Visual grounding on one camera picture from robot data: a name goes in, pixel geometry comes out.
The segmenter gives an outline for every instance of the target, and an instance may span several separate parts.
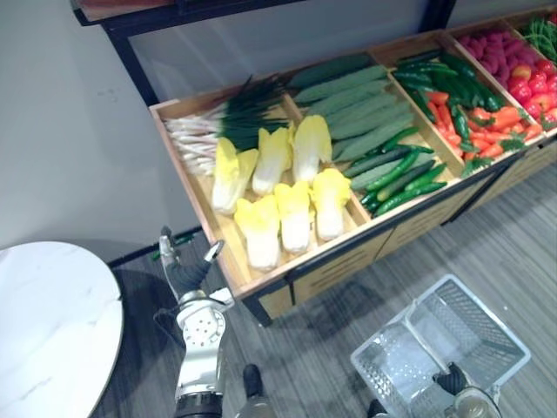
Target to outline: black metal frame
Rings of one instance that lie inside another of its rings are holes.
[[[100,24],[103,27],[131,81],[145,104],[151,106],[159,103],[159,100],[131,46],[130,37],[214,17],[304,1],[306,0],[177,0],[176,4],[170,6],[96,21],[88,20],[79,8],[74,9],[74,14],[82,26]],[[419,31],[445,28],[455,3],[456,0],[429,0]]]

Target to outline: carrot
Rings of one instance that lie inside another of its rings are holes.
[[[487,129],[495,132],[501,132],[507,126],[514,126],[522,120],[519,110],[512,106],[502,107],[500,111],[492,113],[492,118],[495,118],[495,122]]]
[[[522,126],[520,122],[511,128],[511,132],[514,133],[522,133],[523,131],[524,131],[524,126]]]
[[[508,133],[501,133],[501,132],[486,132],[486,137],[484,138],[485,141],[491,142],[495,144],[496,142],[503,141],[505,139],[510,139],[510,135]]]
[[[451,119],[451,112],[449,111],[449,108],[446,107],[446,104],[439,106],[439,115],[441,116],[441,120],[445,124],[448,131],[455,133],[453,120]]]
[[[473,120],[468,119],[468,126],[470,126],[470,129],[472,131],[479,131],[481,129],[481,126],[477,125]]]
[[[439,121],[441,120],[441,116],[439,115],[439,111],[437,110],[437,106],[435,106],[435,104],[432,102],[427,102],[426,103],[427,109],[429,109],[432,114],[433,117],[435,118],[435,123],[439,123]]]
[[[491,146],[491,144],[487,141],[484,141],[482,139],[473,139],[472,140],[472,144],[473,146],[477,146],[478,148],[480,148],[480,151],[484,151],[487,148],[489,148]]]
[[[481,107],[475,107],[472,110],[472,116],[476,117],[477,119],[488,120],[491,117],[491,115],[492,114],[489,111],[486,111]]]
[[[446,129],[446,127],[442,124],[435,124],[435,127],[437,128],[437,130],[439,131],[439,133],[441,134],[441,136],[443,138],[446,138],[446,136],[448,135],[448,130]]]
[[[526,133],[526,137],[524,138],[524,140],[528,141],[529,139],[532,139],[536,135],[540,135],[542,131],[543,129],[541,125],[537,125],[537,124],[530,125],[524,130],[524,132]]]
[[[503,147],[499,144],[493,144],[489,148],[480,153],[481,158],[495,158],[503,153]]]
[[[460,143],[462,142],[462,138],[460,137],[460,135],[456,134],[456,133],[450,133],[449,135],[447,135],[445,137],[445,139],[447,141],[449,141],[451,144],[453,145],[460,145]]]
[[[484,132],[470,132],[470,140],[472,141],[485,141],[486,134]]]
[[[444,105],[449,99],[448,93],[443,91],[426,91],[426,96],[437,106]]]

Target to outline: white wall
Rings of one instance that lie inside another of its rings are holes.
[[[451,24],[553,3],[459,0]],[[308,0],[133,39],[161,99],[413,34],[426,0]],[[69,0],[0,5],[0,248],[62,239],[112,260],[198,223],[105,34]]]
[[[143,101],[68,0],[0,5],[0,248],[62,239],[105,260],[198,221]]]
[[[556,0],[457,0],[449,27],[471,24],[523,10],[557,4]]]

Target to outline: green leaf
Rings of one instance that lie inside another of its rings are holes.
[[[503,151],[505,151],[505,152],[516,151],[516,150],[519,150],[521,148],[524,148],[524,142],[523,142],[524,138],[523,139],[503,139],[502,141],[499,142],[499,145],[501,145],[501,148],[503,148]]]
[[[489,119],[480,119],[475,116],[471,116],[469,118],[480,128],[485,128],[486,126],[491,126],[495,123],[494,117],[490,117]]]
[[[522,118],[522,119],[528,119],[530,117],[528,112],[525,111],[524,109],[522,109],[521,107],[519,107],[519,115],[520,115],[520,118]]]
[[[460,149],[464,152],[480,152],[480,148],[477,146],[473,146],[471,142],[461,142]]]
[[[540,122],[544,131],[551,131],[557,127],[557,122],[549,122],[543,112],[540,114]]]
[[[481,158],[481,157],[474,157],[470,161],[467,161],[464,166],[464,171],[462,172],[461,177],[465,179],[466,177],[470,176],[476,170],[490,166],[493,163],[493,158]]]

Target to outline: vegetable display shelf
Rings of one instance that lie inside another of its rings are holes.
[[[389,68],[400,58],[443,48],[473,63],[479,81],[492,92],[500,94],[506,105],[515,105],[513,98],[455,42],[444,31],[437,30],[351,53],[366,52],[378,64]],[[285,71],[281,73],[281,77],[288,79],[299,70],[301,68]],[[530,140],[523,150],[507,152],[490,166],[463,179],[460,176],[465,167],[462,158],[455,153],[453,147],[440,135],[392,74],[388,74],[388,79],[391,80],[391,85],[387,89],[399,102],[409,103],[413,125],[419,129],[418,133],[403,139],[402,144],[432,148],[435,158],[446,163],[447,168],[440,181],[446,181],[447,186],[373,218],[360,204],[361,194],[352,192],[343,211],[345,232],[341,236],[328,242],[321,241],[316,236],[315,226],[312,225],[312,239],[308,250],[301,255],[282,252],[278,266],[269,272],[261,272],[248,265],[245,238],[233,218],[218,214],[211,208],[212,178],[194,175],[186,170],[164,126],[164,120],[167,118],[181,118],[209,110],[218,101],[231,97],[240,87],[202,94],[195,98],[170,100],[150,108],[207,239],[210,242],[216,239],[226,241],[225,249],[219,257],[219,265],[229,288],[235,298],[241,300],[261,324],[270,325],[272,319],[293,306],[345,280],[435,226],[455,219],[463,210],[481,205],[511,184],[550,164],[555,158],[557,145],[555,142],[549,144],[547,135],[542,133]],[[276,116],[287,117],[297,125],[302,120],[304,111],[294,103],[291,95],[286,93],[281,105],[274,112]],[[530,119],[529,123],[534,124],[535,121]],[[283,175],[282,181],[292,183],[289,172]],[[246,197],[255,199],[250,191],[246,192]]]
[[[557,11],[557,7],[546,8],[543,10]],[[493,85],[497,89],[497,91],[502,96],[504,96],[505,99],[511,105],[521,109],[523,109],[522,104],[520,104],[519,101],[515,97],[513,97],[513,95],[509,92],[507,88],[501,85],[501,83],[497,81],[497,79],[492,74],[490,74],[490,72],[484,67],[484,65],[482,65],[482,63],[478,61],[478,59],[476,59],[469,51],[466,50],[466,48],[459,42],[459,39],[466,35],[471,36],[474,34],[479,34],[482,31],[493,31],[493,30],[507,31],[513,39],[516,39],[518,41],[523,42],[524,44],[529,45],[529,47],[532,49],[532,51],[538,58],[546,59],[546,57],[544,57],[544,55],[541,52],[539,52],[531,44],[528,44],[527,41],[524,39],[524,37],[517,31],[517,28],[521,27],[522,24],[525,22],[524,16],[532,16],[532,14],[528,13],[528,14],[515,15],[514,17],[509,17],[509,18],[491,19],[485,22],[480,22],[478,24],[469,24],[467,26],[455,28],[449,30],[446,33],[446,37],[449,39],[449,42],[453,44],[453,47],[456,50],[458,50],[462,56],[466,57],[466,59],[476,68],[477,72],[483,74],[483,77],[486,80],[488,80],[489,83]],[[532,123],[536,123],[536,124],[538,123],[531,116],[529,120]],[[557,134],[557,126],[550,129],[545,129],[544,131],[549,137],[552,137]],[[533,138],[532,140],[528,141],[527,145],[535,146],[540,142],[542,142],[543,140],[544,140],[543,136],[538,136],[537,138]]]
[[[398,85],[393,84],[390,89],[399,101],[408,99]],[[436,158],[447,162],[447,170],[441,179],[447,181],[448,186],[374,219],[352,193],[344,210],[343,235],[323,242],[316,239],[315,232],[312,231],[312,242],[306,253],[299,256],[282,253],[277,268],[270,272],[261,272],[249,267],[245,239],[233,219],[212,210],[212,179],[186,171],[163,123],[166,118],[179,118],[208,110],[216,104],[215,100],[228,98],[237,90],[238,87],[195,98],[171,100],[152,106],[151,113],[207,239],[226,241],[219,264],[230,289],[264,325],[269,325],[271,319],[280,316],[293,305],[310,299],[371,264],[378,256],[393,251],[450,219],[460,208],[460,202],[469,199],[495,173],[495,170],[488,170],[461,180],[461,165],[456,164],[454,159],[445,161],[451,150],[426,123],[415,104],[410,102],[414,125],[419,128],[419,132],[406,138],[405,143],[429,145],[433,148]],[[302,119],[300,109],[288,94],[284,95],[283,103],[276,112],[286,115],[296,124]],[[290,182],[287,174],[283,180]],[[250,192],[247,192],[246,197],[254,198]],[[387,243],[389,251],[383,249]]]

